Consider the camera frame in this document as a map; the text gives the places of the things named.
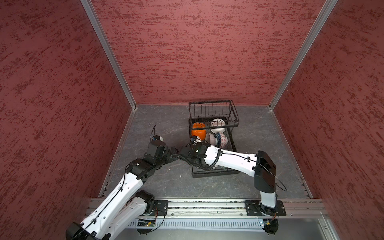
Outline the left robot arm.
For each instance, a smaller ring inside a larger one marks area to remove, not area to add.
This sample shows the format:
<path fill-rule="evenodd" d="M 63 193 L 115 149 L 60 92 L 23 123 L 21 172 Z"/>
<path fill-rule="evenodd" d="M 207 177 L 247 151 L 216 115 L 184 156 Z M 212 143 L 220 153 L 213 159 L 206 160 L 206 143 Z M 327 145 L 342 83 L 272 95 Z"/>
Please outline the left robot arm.
<path fill-rule="evenodd" d="M 120 182 L 96 210 L 67 228 L 66 239 L 114 240 L 136 217 L 150 214 L 155 198 L 141 187 L 155 171 L 173 162 L 171 156 L 178 152 L 161 140 L 151 141 L 144 156 L 126 166 Z"/>

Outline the aluminium corner profile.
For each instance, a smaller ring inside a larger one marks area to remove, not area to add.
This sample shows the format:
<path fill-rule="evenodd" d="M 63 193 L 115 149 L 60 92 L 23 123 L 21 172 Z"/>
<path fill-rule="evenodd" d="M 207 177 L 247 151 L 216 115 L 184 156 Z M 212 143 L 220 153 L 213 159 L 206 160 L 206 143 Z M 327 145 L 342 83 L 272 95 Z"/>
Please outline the aluminium corner profile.
<path fill-rule="evenodd" d="M 128 83 L 126 81 L 126 78 L 123 74 L 123 71 L 118 63 L 118 60 L 113 52 L 113 49 L 108 41 L 107 35 L 105 34 L 105 31 L 103 30 L 103 27 L 101 25 L 101 22 L 97 16 L 97 13 L 95 11 L 95 8 L 92 4 L 92 1 L 90 0 L 81 0 L 82 6 L 87 14 L 87 17 L 89 18 L 91 25 L 99 39 L 99 42 L 101 43 L 104 52 L 110 62 L 111 67 L 114 70 L 114 73 L 124 91 L 124 94 L 131 106 L 131 108 L 135 111 L 137 108 L 137 103 L 133 97 L 133 94 L 128 86 Z"/>
<path fill-rule="evenodd" d="M 283 96 L 283 93 L 285 92 L 289 83 L 293 79 L 295 73 L 297 72 L 298 68 L 300 67 L 301 63 L 303 62 L 308 51 L 310 50 L 311 46 L 313 45 L 314 41 L 316 40 L 317 36 L 319 35 L 320 31 L 322 30 L 324 24 L 326 23 L 327 19 L 329 18 L 330 14 L 332 13 L 337 3 L 338 3 L 338 0 L 325 1 L 311 29 L 309 30 L 300 50 L 298 51 L 298 54 L 296 55 L 291 67 L 286 73 L 282 81 L 282 84 L 278 88 L 278 91 L 276 92 L 276 94 L 274 95 L 273 99 L 269 104 L 269 109 L 271 112 L 277 106 L 280 98 Z"/>

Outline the white bowl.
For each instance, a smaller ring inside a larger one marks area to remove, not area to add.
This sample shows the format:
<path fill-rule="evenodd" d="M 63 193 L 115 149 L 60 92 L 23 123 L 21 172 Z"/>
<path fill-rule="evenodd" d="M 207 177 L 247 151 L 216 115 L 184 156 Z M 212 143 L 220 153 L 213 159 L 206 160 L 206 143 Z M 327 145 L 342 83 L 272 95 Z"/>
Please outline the white bowl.
<path fill-rule="evenodd" d="M 226 131 L 226 123 L 224 120 L 220 118 L 213 119 L 210 124 L 211 132 L 216 133 L 224 133 Z"/>

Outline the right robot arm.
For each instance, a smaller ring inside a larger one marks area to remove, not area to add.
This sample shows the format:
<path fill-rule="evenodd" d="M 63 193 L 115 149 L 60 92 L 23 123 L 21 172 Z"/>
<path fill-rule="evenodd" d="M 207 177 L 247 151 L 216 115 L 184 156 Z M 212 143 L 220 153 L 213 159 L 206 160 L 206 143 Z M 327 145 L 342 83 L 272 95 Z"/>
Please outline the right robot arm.
<path fill-rule="evenodd" d="M 254 186 L 261 196 L 257 209 L 264 216 L 277 214 L 277 167 L 266 152 L 243 154 L 199 142 L 183 147 L 181 152 L 173 155 L 172 158 L 180 159 L 190 166 L 204 171 L 210 171 L 218 166 L 253 177 Z"/>

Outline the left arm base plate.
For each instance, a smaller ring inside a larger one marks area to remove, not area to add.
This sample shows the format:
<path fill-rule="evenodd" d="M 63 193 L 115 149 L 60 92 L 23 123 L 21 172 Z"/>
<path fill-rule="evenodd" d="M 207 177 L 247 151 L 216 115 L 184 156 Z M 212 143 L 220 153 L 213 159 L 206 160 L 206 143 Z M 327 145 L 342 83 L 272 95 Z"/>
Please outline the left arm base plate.
<path fill-rule="evenodd" d="M 166 216 L 168 212 L 168 200 L 154 200 L 147 205 L 146 216 Z"/>

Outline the orange bowl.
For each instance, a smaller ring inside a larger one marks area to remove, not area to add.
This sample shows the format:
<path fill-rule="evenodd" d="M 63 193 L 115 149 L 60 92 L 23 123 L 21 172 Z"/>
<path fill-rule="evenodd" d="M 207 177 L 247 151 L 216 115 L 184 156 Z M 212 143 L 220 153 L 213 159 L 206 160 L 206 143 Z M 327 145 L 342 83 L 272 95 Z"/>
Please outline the orange bowl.
<path fill-rule="evenodd" d="M 196 136 L 200 140 L 205 140 L 207 134 L 206 125 L 204 123 L 193 123 L 191 136 Z"/>

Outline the left aluminium corner profile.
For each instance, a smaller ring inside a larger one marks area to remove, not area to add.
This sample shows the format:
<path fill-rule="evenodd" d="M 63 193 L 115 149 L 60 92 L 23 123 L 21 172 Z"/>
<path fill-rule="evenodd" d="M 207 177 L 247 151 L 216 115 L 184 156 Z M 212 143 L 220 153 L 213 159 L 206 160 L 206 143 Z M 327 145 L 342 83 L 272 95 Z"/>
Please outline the left aluminium corner profile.
<path fill-rule="evenodd" d="M 123 71 L 118 63 L 118 60 L 113 52 L 113 49 L 108 41 L 107 35 L 105 34 L 105 31 L 103 30 L 103 27 L 101 25 L 101 22 L 97 16 L 97 13 L 95 11 L 95 8 L 92 4 L 92 1 L 90 0 L 81 0 L 82 6 L 87 14 L 87 17 L 89 18 L 91 25 L 99 39 L 99 42 L 101 43 L 104 52 L 110 62 L 111 67 L 114 70 L 114 73 L 124 91 L 124 94 L 131 106 L 131 108 L 135 111 L 137 108 L 137 103 L 133 97 L 133 94 L 128 86 L 128 83 L 126 81 L 126 78 L 123 74 Z"/>

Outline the blue patterned bowl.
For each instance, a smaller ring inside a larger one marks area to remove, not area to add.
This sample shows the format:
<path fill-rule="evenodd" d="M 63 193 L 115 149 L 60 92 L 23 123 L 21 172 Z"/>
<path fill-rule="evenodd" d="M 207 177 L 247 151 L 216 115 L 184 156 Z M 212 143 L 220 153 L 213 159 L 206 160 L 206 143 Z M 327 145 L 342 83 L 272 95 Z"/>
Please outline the blue patterned bowl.
<path fill-rule="evenodd" d="M 216 147 L 225 149 L 226 146 L 228 145 L 228 138 L 225 136 L 224 133 L 217 132 L 215 134 L 215 139 L 216 139 Z"/>

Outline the right aluminium corner profile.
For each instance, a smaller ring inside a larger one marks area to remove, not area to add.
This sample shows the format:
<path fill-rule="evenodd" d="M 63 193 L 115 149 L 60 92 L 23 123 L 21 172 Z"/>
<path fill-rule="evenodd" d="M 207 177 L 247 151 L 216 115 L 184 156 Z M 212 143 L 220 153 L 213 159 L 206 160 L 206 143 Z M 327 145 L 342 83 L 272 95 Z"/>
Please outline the right aluminium corner profile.
<path fill-rule="evenodd" d="M 278 91 L 276 92 L 276 94 L 274 95 L 273 99 L 269 104 L 269 109 L 271 112 L 277 106 L 280 98 L 283 96 L 283 93 L 285 92 L 289 83 L 293 79 L 295 73 L 297 72 L 298 68 L 300 67 L 301 63 L 303 62 L 308 51 L 310 50 L 311 46 L 313 45 L 314 41 L 316 40 L 317 36 L 319 35 L 320 31 L 322 30 L 324 24 L 326 23 L 327 19 L 329 18 L 330 14 L 332 13 L 337 3 L 338 3 L 338 0 L 325 1 L 311 29 L 309 30 L 300 50 L 298 51 L 298 54 L 296 55 L 291 67 L 286 73 L 282 81 L 282 84 L 278 88 Z"/>

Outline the aluminium mounting rail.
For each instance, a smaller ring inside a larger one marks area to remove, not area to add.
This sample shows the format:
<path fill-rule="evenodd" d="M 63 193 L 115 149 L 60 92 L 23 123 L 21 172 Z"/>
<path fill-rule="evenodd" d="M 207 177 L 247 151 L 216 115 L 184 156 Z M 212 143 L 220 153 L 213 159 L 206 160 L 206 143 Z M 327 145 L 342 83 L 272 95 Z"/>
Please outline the aluminium mounting rail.
<path fill-rule="evenodd" d="M 248 217 L 244 199 L 157 199 L 168 200 L 168 218 L 264 218 Z M 320 199 L 281 199 L 286 210 L 282 219 L 320 219 L 329 214 Z"/>

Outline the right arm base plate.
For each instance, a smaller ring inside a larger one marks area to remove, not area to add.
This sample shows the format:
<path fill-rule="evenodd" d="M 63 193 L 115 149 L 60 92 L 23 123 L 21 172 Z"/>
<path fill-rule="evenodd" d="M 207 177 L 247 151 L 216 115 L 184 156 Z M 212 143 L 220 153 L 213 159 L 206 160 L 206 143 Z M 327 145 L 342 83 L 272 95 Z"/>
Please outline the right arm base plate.
<path fill-rule="evenodd" d="M 245 201 L 248 217 L 285 217 L 287 215 L 282 201 L 276 201 L 275 208 L 265 207 L 260 200 Z"/>

